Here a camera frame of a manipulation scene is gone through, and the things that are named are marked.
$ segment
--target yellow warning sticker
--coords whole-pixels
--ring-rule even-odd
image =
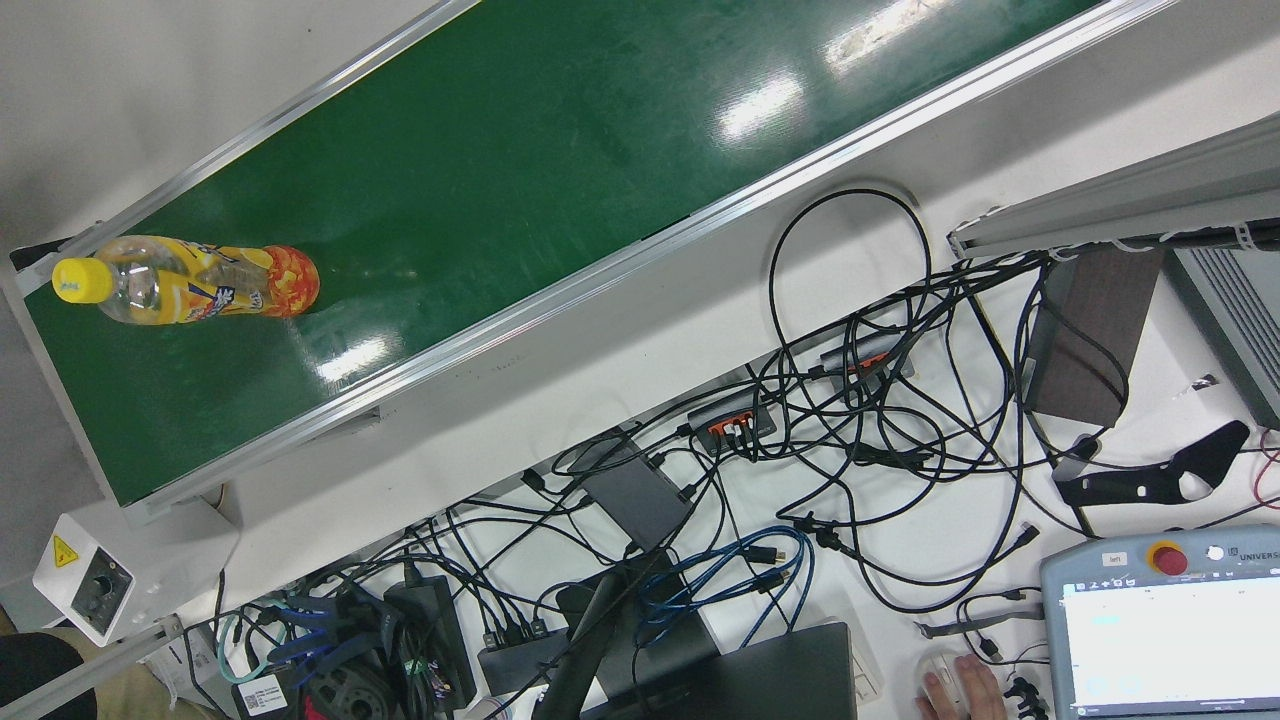
[[[54,565],[65,568],[77,560],[79,560],[79,555],[72,550],[72,546],[67,544],[67,541],[63,538],[54,536]]]

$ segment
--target finger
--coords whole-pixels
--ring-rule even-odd
[[[987,688],[987,696],[991,698],[991,717],[1005,717],[1005,696],[1000,692],[1000,682],[996,680],[996,675],[987,667],[984,662],[974,656],[975,667],[978,676],[982,679],[983,687]]]
[[[938,720],[960,720],[955,703],[947,697],[947,691],[942,689],[942,680],[933,673],[924,674],[924,693],[929,696]]]
[[[960,687],[964,688],[964,694],[969,698],[969,714],[973,715],[974,720],[989,720],[991,693],[987,691],[979,671],[982,661],[972,655],[965,655],[957,657],[955,665],[960,674]]]
[[[915,707],[920,711],[920,720],[938,720],[938,714],[933,711],[933,705],[928,700],[915,698]]]

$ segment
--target knob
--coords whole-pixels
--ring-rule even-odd
[[[1151,556],[1152,565],[1166,575],[1181,575],[1187,571],[1187,556],[1176,547],[1161,547]]]

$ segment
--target green conveyor belt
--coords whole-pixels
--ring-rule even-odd
[[[1093,4],[490,0],[133,228],[294,245],[316,311],[27,305],[133,502]]]

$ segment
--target white mouse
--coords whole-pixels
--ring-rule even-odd
[[[964,696],[964,688],[960,685],[960,674],[956,671],[956,657],[959,655],[954,652],[925,655],[920,659],[920,665],[916,667],[915,674],[920,680],[920,692],[925,697],[928,697],[928,693],[924,692],[924,675],[927,673],[937,675],[938,682],[942,683],[942,691],[952,705],[955,705],[956,715],[968,717],[969,700]]]

